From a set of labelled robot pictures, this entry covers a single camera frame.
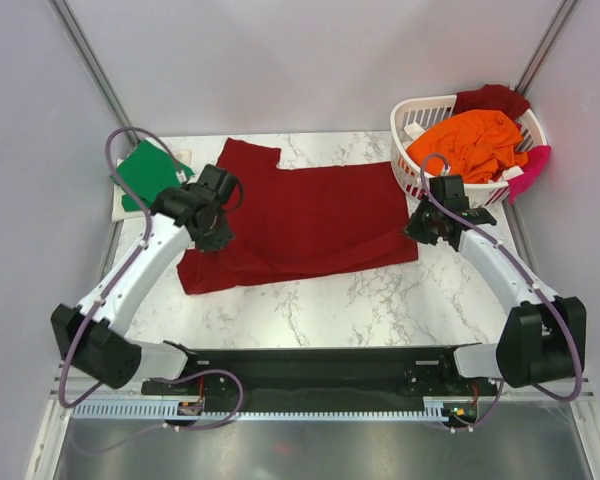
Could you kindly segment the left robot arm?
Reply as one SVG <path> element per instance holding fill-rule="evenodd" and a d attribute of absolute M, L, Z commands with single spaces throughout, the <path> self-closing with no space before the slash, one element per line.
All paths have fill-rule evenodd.
<path fill-rule="evenodd" d="M 199 382 L 198 367 L 167 342 L 133 342 L 132 320 L 165 269 L 188 247 L 201 253 L 226 247 L 234 237 L 227 204 L 241 196 L 239 180 L 207 165 L 193 183 L 168 187 L 149 210 L 145 229 L 120 261 L 76 306 L 59 305 L 51 325 L 62 359 L 111 389 L 136 378 L 164 378 L 178 393 Z"/>

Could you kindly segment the dark red t shirt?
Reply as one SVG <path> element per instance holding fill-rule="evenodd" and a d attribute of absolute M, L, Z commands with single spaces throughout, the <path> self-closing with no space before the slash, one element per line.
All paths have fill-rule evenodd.
<path fill-rule="evenodd" d="M 219 251 L 190 249 L 177 266 L 184 292 L 199 295 L 413 262 L 406 196 L 389 162 L 284 170 L 281 151 L 227 139 L 219 167 L 244 191 Z"/>

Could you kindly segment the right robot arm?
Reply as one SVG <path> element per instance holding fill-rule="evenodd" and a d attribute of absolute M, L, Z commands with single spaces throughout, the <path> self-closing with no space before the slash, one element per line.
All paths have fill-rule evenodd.
<path fill-rule="evenodd" d="M 438 381 L 457 394 L 474 378 L 501 379 L 509 386 L 533 386 L 572 378 L 582 388 L 586 308 L 540 280 L 504 243 L 495 218 L 473 208 L 460 176 L 431 178 L 405 229 L 426 245 L 443 240 L 481 275 L 507 315 L 499 340 L 455 349 L 438 368 Z"/>

